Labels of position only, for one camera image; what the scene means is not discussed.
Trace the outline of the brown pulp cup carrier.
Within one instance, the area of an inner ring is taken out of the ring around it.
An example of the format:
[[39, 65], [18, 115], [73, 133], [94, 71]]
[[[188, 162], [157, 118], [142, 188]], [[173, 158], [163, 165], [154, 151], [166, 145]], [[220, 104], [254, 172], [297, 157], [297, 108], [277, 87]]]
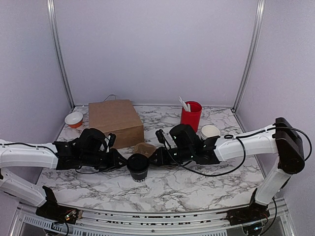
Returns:
[[139, 143], [135, 145], [133, 153], [142, 154], [149, 158], [156, 151], [156, 149], [157, 148], [154, 145], [149, 143]]

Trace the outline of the black plastic cup lid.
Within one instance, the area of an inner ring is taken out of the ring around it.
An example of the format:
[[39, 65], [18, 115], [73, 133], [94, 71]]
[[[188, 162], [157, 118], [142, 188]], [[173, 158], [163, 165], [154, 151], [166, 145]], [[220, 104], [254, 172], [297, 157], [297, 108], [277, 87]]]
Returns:
[[142, 172], [148, 169], [149, 160], [145, 155], [135, 153], [127, 160], [127, 168], [132, 172]]

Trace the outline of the black paper coffee cup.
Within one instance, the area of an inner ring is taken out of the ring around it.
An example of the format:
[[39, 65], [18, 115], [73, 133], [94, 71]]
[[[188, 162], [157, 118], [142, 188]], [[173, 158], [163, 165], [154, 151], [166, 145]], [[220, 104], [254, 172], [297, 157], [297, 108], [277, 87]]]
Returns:
[[141, 172], [133, 172], [133, 171], [129, 171], [130, 172], [130, 175], [132, 177], [132, 179], [135, 181], [135, 182], [143, 182], [146, 180], [147, 178], [147, 175], [148, 175], [148, 170], [144, 170], [144, 171], [141, 171]]

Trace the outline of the brown paper bag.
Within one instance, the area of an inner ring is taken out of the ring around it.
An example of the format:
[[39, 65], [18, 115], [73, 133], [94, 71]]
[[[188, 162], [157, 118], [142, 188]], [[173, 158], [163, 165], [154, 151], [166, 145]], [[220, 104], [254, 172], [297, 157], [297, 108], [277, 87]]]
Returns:
[[105, 135], [116, 135], [114, 148], [128, 148], [144, 142], [144, 125], [128, 99], [89, 103], [89, 127]]

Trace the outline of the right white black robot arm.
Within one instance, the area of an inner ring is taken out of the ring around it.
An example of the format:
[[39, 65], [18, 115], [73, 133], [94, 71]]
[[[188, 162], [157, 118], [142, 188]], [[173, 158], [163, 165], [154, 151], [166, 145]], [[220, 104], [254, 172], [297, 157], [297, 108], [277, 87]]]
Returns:
[[255, 220], [263, 212], [263, 207], [268, 206], [291, 176], [304, 169], [307, 160], [301, 138], [303, 132], [293, 128], [285, 118], [277, 118], [272, 125], [237, 136], [200, 138], [188, 124], [176, 125], [169, 134], [175, 142], [174, 148], [169, 145], [163, 130], [156, 131], [156, 137], [163, 146], [149, 157], [151, 164], [184, 167], [184, 163], [193, 161], [200, 165], [212, 165], [250, 155], [277, 154], [272, 170], [254, 190], [250, 205], [244, 209], [248, 220]]

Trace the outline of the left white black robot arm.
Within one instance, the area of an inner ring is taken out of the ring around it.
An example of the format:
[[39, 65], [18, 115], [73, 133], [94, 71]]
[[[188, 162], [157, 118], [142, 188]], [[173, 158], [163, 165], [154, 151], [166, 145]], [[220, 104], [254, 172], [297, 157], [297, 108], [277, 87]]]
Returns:
[[126, 159], [113, 148], [108, 138], [76, 138], [70, 142], [28, 144], [0, 142], [0, 205], [12, 207], [18, 201], [42, 207], [52, 219], [62, 215], [62, 207], [54, 199], [50, 188], [39, 187], [17, 174], [15, 170], [37, 168], [57, 171], [92, 167], [97, 172], [108, 172], [126, 165]]

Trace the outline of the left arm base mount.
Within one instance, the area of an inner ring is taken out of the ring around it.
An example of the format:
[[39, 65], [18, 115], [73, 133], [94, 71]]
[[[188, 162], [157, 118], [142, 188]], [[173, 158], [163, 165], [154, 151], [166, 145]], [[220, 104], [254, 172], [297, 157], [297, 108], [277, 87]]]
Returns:
[[43, 205], [35, 212], [37, 216], [69, 224], [75, 224], [82, 213], [82, 210], [60, 205]]

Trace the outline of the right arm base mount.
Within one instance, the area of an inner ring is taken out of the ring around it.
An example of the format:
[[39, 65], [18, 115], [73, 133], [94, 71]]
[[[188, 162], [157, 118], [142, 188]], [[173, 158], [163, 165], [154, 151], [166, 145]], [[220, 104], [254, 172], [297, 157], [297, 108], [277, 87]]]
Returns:
[[268, 210], [250, 210], [249, 208], [237, 208], [232, 209], [227, 212], [226, 219], [229, 221], [230, 225], [245, 224], [252, 221], [261, 220], [268, 218], [270, 213]]

